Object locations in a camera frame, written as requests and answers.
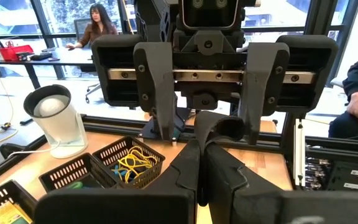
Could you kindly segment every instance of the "white lamp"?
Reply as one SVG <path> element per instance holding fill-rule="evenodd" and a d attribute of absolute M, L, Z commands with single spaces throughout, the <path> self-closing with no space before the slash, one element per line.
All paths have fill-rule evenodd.
<path fill-rule="evenodd" d="M 24 100 L 24 110 L 42 128 L 50 154 L 64 159 L 82 152 L 88 146 L 81 115 L 71 104 L 71 93 L 61 85 L 36 89 Z"/>

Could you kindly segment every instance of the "red basket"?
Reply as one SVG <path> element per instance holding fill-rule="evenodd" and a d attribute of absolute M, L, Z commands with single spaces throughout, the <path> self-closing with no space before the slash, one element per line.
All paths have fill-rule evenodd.
<path fill-rule="evenodd" d="M 4 60 L 19 60 L 16 53 L 29 52 L 34 53 L 30 45 L 23 45 L 17 47 L 0 47 L 0 53 Z"/>

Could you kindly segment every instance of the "desk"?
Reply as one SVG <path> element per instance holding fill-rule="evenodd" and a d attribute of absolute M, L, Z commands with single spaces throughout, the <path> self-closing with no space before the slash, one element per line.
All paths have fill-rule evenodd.
<path fill-rule="evenodd" d="M 82 66 L 82 65 L 93 65 L 93 61 L 90 60 L 92 56 L 91 49 L 74 49 L 68 50 L 66 48 L 58 47 L 51 52 L 53 57 L 60 58 L 59 61 L 49 62 L 48 59 L 39 61 L 5 61 L 0 60 L 0 65 L 24 65 L 29 78 L 31 79 L 32 85 L 35 89 L 40 88 L 37 75 L 35 74 L 34 65 L 51 65 L 51 66 Z"/>
<path fill-rule="evenodd" d="M 271 121 L 261 122 L 261 131 L 275 132 L 275 125 Z M 102 147 L 111 144 L 122 138 L 111 134 L 87 133 L 89 145 L 84 152 L 93 153 Z M 162 165 L 162 172 L 170 165 L 171 161 L 183 149 L 185 144 L 178 143 L 175 147 L 159 142 L 148 141 L 145 143 L 151 148 L 165 156 Z M 247 167 L 258 173 L 271 183 L 279 186 L 283 190 L 291 190 L 291 181 L 287 172 L 285 160 L 282 155 L 265 152 L 242 151 L 238 149 L 227 149 L 230 154 L 241 160 Z M 54 159 L 49 153 L 34 153 L 26 157 L 23 161 L 16 164 L 12 169 L 0 176 L 0 185 L 8 180 L 14 179 L 23 186 L 35 199 L 39 200 L 45 194 L 38 177 L 51 169 L 68 162 L 69 159 Z M 198 207 L 198 223 L 212 223 L 208 207 Z"/>

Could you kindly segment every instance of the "long dark hair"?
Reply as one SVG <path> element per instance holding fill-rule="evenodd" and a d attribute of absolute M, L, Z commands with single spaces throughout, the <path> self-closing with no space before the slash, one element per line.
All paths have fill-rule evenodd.
<path fill-rule="evenodd" d="M 91 8 L 89 9 L 89 15 L 91 16 L 92 20 L 92 30 L 93 32 L 98 33 L 99 32 L 99 26 L 98 24 L 92 19 L 92 12 L 98 11 L 100 15 L 100 21 L 103 24 L 103 29 L 106 29 L 108 34 L 112 32 L 112 24 L 109 15 L 107 14 L 106 9 L 104 6 L 100 3 L 93 4 Z"/>

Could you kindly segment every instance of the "woman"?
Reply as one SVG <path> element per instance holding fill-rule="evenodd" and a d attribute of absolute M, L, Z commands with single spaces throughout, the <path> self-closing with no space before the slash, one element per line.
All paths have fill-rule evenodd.
<path fill-rule="evenodd" d="M 91 9 L 89 9 L 89 14 L 92 23 L 86 26 L 83 38 L 75 44 L 67 44 L 66 48 L 82 48 L 88 44 L 88 42 L 92 44 L 92 42 L 101 35 L 118 34 L 117 28 L 111 23 L 106 9 L 101 4 L 93 4 Z"/>

